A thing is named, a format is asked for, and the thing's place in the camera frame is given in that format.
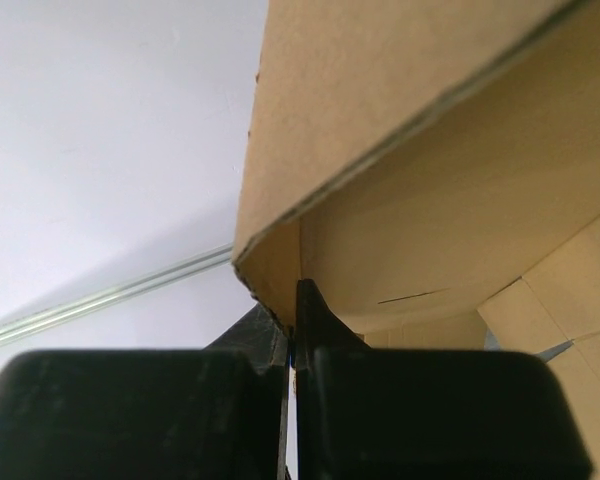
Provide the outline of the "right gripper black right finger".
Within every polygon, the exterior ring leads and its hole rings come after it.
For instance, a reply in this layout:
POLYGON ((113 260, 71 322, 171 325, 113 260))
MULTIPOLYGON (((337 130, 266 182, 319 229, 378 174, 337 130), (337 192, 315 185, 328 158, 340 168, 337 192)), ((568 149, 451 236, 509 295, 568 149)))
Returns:
POLYGON ((313 385, 314 353, 325 347, 369 350, 370 347, 329 309, 318 286, 302 279, 296 288, 295 390, 300 479, 318 479, 321 445, 319 413, 313 385))

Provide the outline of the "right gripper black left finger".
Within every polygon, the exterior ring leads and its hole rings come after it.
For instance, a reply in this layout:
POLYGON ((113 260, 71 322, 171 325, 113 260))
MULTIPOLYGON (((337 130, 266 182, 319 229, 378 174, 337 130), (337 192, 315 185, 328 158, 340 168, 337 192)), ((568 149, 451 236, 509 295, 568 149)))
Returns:
POLYGON ((291 345, 283 329, 257 304, 207 348, 238 353, 249 361, 253 375, 241 400, 239 445, 260 479, 288 479, 291 345))

